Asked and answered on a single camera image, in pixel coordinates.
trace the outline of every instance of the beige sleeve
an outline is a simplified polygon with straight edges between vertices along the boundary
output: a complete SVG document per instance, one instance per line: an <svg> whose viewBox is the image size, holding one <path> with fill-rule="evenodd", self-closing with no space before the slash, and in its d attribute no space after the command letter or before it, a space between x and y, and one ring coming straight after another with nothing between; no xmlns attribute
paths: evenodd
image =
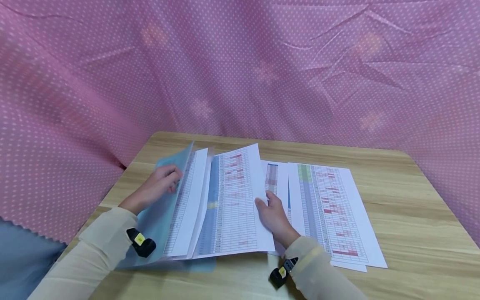
<svg viewBox="0 0 480 300"><path fill-rule="evenodd" d="M132 244L126 230L136 226L137 216L123 208L103 213L80 235L78 245L52 267L28 299L88 299L125 258Z"/></svg>
<svg viewBox="0 0 480 300"><path fill-rule="evenodd" d="M330 265L330 256L317 241L299 237L285 251L286 259L294 257L299 260L290 275L306 299L366 299L355 285Z"/></svg>

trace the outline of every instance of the yellow label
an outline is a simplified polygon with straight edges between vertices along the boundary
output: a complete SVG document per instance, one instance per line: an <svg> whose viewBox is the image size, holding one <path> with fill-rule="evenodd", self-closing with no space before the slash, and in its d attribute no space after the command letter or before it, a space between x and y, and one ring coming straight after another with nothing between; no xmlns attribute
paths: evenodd
<svg viewBox="0 0 480 300"><path fill-rule="evenodd" d="M210 202L207 204L207 209L212 209L212 208L216 208L218 207L218 202L215 201L215 202Z"/></svg>
<svg viewBox="0 0 480 300"><path fill-rule="evenodd" d="M136 242L139 246L141 246L141 245L144 243L144 241L145 241L144 235L141 234L141 233L137 234L137 236L135 237L135 242Z"/></svg>
<svg viewBox="0 0 480 300"><path fill-rule="evenodd" d="M287 276L287 271L285 270L284 267L281 267L278 272L280 273L280 275L282 276L282 278L285 278Z"/></svg>

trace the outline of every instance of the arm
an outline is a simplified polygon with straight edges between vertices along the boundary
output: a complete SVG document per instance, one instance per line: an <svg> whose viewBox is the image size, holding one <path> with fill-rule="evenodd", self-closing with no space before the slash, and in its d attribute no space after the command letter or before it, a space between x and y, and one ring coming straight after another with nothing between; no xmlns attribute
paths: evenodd
<svg viewBox="0 0 480 300"><path fill-rule="evenodd" d="M79 236L78 245L53 266L28 299L88 299L125 258L132 244L126 230L136 225L137 217L123 208L103 213Z"/></svg>
<svg viewBox="0 0 480 300"><path fill-rule="evenodd" d="M298 257L292 276L297 289L308 300L366 299L342 273L330 265L330 256L317 241L301 237L288 222L282 202L267 191L268 206L256 199L260 219L269 228L275 240L285 247L285 258Z"/></svg>
<svg viewBox="0 0 480 300"><path fill-rule="evenodd" d="M175 165L155 169L119 207L103 213L79 236L78 245L53 266L28 299L88 299L125 258L132 244L127 229L136 227L137 215L163 193L175 192L181 177Z"/></svg>
<svg viewBox="0 0 480 300"><path fill-rule="evenodd" d="M293 257L298 257L299 260L290 275L306 299L367 299L342 273L331 266L330 256L317 241L299 237L285 251L285 258Z"/></svg>

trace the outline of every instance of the spreadsheet printout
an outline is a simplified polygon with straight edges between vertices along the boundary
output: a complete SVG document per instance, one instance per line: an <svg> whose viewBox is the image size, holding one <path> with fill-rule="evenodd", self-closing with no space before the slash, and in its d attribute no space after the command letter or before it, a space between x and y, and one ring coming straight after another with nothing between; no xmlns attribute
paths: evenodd
<svg viewBox="0 0 480 300"><path fill-rule="evenodd" d="M260 222L254 199L266 202L258 144L216 155L207 211L194 258L274 251L272 233Z"/></svg>
<svg viewBox="0 0 480 300"><path fill-rule="evenodd" d="M202 195L208 149L192 152L180 186L164 256L185 256L195 228Z"/></svg>
<svg viewBox="0 0 480 300"><path fill-rule="evenodd" d="M387 268L349 169L288 163L288 180L300 234L317 239L334 263Z"/></svg>
<svg viewBox="0 0 480 300"><path fill-rule="evenodd" d="M288 167L287 163L262 160L262 169L265 175L265 190L271 191L282 201L283 210L288 214ZM275 251L268 254L282 256L285 248L275 241Z"/></svg>

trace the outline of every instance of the right hand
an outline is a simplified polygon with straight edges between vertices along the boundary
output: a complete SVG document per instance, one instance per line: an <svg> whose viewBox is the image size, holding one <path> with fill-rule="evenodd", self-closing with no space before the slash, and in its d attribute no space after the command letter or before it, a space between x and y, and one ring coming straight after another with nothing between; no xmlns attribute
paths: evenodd
<svg viewBox="0 0 480 300"><path fill-rule="evenodd" d="M273 233L273 238L287 249L300 234L288 221L282 201L271 191L266 191L266 195L268 206L261 199L255 199L260 220Z"/></svg>

